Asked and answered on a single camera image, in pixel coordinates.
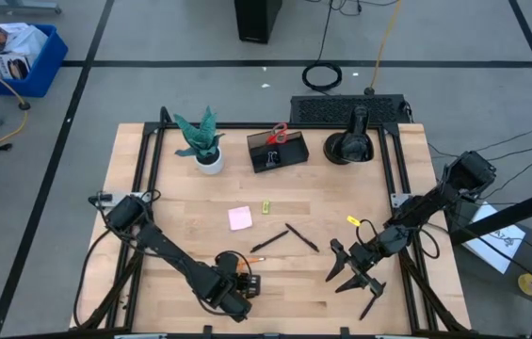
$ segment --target black pen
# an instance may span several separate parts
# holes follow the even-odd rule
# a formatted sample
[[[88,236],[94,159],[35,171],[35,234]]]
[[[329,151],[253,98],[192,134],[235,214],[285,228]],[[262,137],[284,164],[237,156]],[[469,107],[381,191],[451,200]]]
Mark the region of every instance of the black pen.
[[[296,236],[299,237],[299,239],[303,240],[304,243],[307,244],[307,246],[311,247],[312,249],[314,249],[316,252],[320,252],[320,250],[318,249],[318,246],[316,246],[313,242],[311,242],[310,240],[308,240],[305,236],[301,235],[299,232],[297,232],[296,229],[293,228],[293,226],[285,223],[286,225],[286,228],[291,230],[292,233],[294,233]]]
[[[254,248],[252,248],[252,249],[250,250],[250,253],[254,253],[254,252],[256,252],[256,251],[258,251],[258,250],[264,248],[265,246],[271,244],[273,241],[275,241],[275,240],[277,240],[277,239],[280,239],[283,235],[286,235],[287,233],[288,233],[288,231],[284,231],[284,232],[282,232],[282,233],[280,233],[280,234],[277,234],[276,236],[272,237],[271,239],[268,239],[268,240],[266,240],[265,242],[263,242],[263,243],[261,243],[261,244],[255,246]]]

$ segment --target gray floor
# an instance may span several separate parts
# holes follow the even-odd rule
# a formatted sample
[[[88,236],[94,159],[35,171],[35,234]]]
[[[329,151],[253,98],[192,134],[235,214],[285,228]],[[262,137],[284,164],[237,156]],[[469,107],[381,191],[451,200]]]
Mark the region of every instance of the gray floor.
[[[54,24],[70,47],[68,60],[86,57],[105,0],[60,1],[63,14],[0,14],[0,22]],[[311,59],[317,56],[325,4],[284,2],[269,45],[240,42],[232,0],[116,0],[97,60]],[[519,1],[532,29],[532,1]],[[347,11],[354,10],[349,3]],[[363,6],[360,17],[333,13],[323,58],[374,59],[393,7]],[[532,53],[504,0],[404,1],[384,59],[528,60]],[[32,99],[29,123],[0,153],[0,293],[37,197],[56,136],[81,69],[63,68],[48,95]],[[95,212],[86,197],[105,178],[117,125],[154,121],[161,105],[196,120],[207,105],[221,121],[285,121],[293,95],[312,95],[302,68],[93,68],[77,109],[64,154],[41,216],[3,335],[63,331]],[[344,68],[334,92],[357,94],[370,68]],[[324,81],[329,74],[314,72]],[[382,68],[378,93],[403,93],[430,142],[460,153],[532,128],[532,69]],[[6,123],[19,124],[14,99],[0,97]],[[532,135],[484,154],[494,156],[532,145]],[[435,159],[436,170],[446,159]],[[495,162],[495,186],[532,161],[532,152]],[[492,202],[532,195],[532,169]],[[525,223],[532,227],[532,219]],[[530,331],[532,304],[461,275],[473,327],[504,335]]]

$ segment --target wooden table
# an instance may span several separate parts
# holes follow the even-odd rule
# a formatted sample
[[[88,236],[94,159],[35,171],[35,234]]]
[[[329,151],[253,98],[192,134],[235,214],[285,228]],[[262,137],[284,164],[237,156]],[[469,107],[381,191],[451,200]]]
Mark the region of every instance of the wooden table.
[[[435,186],[435,176],[428,153],[424,128],[420,124],[400,125],[401,140],[413,193],[424,194]],[[129,191],[137,161],[142,124],[121,124],[113,147],[105,181],[105,191]],[[258,254],[264,262],[252,265],[262,275],[262,294],[252,299],[249,319],[236,323],[228,316],[206,313],[191,294],[184,277],[158,258],[144,260],[133,330],[159,332],[201,332],[212,325],[214,332],[234,333],[339,333],[349,327],[352,333],[409,333],[410,326],[397,257],[382,260],[368,273],[387,282],[384,295],[365,320],[358,316],[372,298],[368,289],[335,294],[334,290],[350,278],[346,268],[331,282],[325,277],[332,268],[334,255],[330,240],[338,238],[348,248],[355,238],[355,228],[348,215],[368,218],[382,231],[382,223],[391,215],[384,171],[376,132],[371,138],[376,150],[372,161],[347,166],[330,163],[322,153],[322,144],[332,130],[304,130],[310,150],[306,163],[259,174],[253,173],[247,148],[247,135],[259,130],[224,130],[220,141],[225,168],[215,176],[201,174],[192,158],[174,155],[184,149],[179,130],[167,130],[160,160],[156,188],[162,197],[153,205],[156,224],[164,234],[198,261],[213,264],[223,250],[249,254],[256,244],[285,230],[284,223],[295,226],[321,249],[316,253],[293,234],[263,248]],[[395,154],[387,140],[398,191]],[[148,176],[150,160],[145,176]],[[269,215],[262,215],[263,200],[271,201]],[[253,226],[231,232],[228,210],[249,206]],[[431,222],[445,225],[441,213]],[[92,241],[105,230],[96,219]],[[368,227],[362,238],[373,236]],[[427,259],[428,276],[447,309],[464,326],[470,327],[454,253],[449,237],[431,229],[441,248],[441,258]],[[430,240],[423,246],[434,252]],[[120,240],[109,235],[89,260],[80,299],[82,321],[104,297],[113,283]],[[421,327],[426,326],[420,291],[415,287]],[[122,293],[118,324],[123,323],[122,309],[127,301]]]

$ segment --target pen holder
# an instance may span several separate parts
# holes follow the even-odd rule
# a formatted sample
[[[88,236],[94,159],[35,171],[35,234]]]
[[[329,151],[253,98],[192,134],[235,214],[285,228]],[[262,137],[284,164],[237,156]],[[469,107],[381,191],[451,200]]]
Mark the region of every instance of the pen holder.
[[[267,138],[270,136],[270,132],[264,132],[247,137],[250,161],[255,173],[295,165],[307,161],[310,156],[301,132],[288,134],[284,143],[267,145]]]

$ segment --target yellow cable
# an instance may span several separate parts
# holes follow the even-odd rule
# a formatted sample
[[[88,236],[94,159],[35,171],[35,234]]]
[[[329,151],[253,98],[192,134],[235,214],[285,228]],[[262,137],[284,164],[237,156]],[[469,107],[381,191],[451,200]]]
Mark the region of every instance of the yellow cable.
[[[19,100],[19,102],[22,104],[22,105],[25,105],[25,100],[23,99],[23,97],[21,97],[21,95],[19,95],[19,93],[17,93],[16,90],[14,90],[9,84],[6,83],[6,81],[2,80],[2,78],[0,78],[0,83],[4,86],[6,86],[6,88],[8,90],[10,90],[12,92],[12,94],[14,94],[15,97],[17,97],[17,99]],[[13,132],[3,136],[3,137],[0,137],[0,142],[10,138],[10,137],[13,137],[15,135],[17,135],[19,132],[21,132],[24,128],[24,126],[27,124],[27,118],[29,117],[29,112],[28,110],[25,110],[24,111],[24,116],[23,116],[23,122],[21,122],[21,125],[19,126],[19,128],[17,128],[16,130],[14,130]]]
[[[382,43],[380,44],[380,48],[379,48],[379,55],[377,56],[377,63],[375,64],[375,72],[372,75],[372,81],[370,82],[371,89],[375,87],[375,83],[377,82],[377,75],[379,74],[379,64],[380,64],[380,58],[382,57],[382,50],[385,49],[385,43],[387,42],[387,37],[389,37],[391,30],[394,29],[395,18],[397,18],[397,13],[399,12],[400,6],[401,6],[401,0],[398,0],[397,4],[395,5],[394,15],[391,16],[391,21],[389,21],[389,24],[387,25],[385,36],[382,38]]]

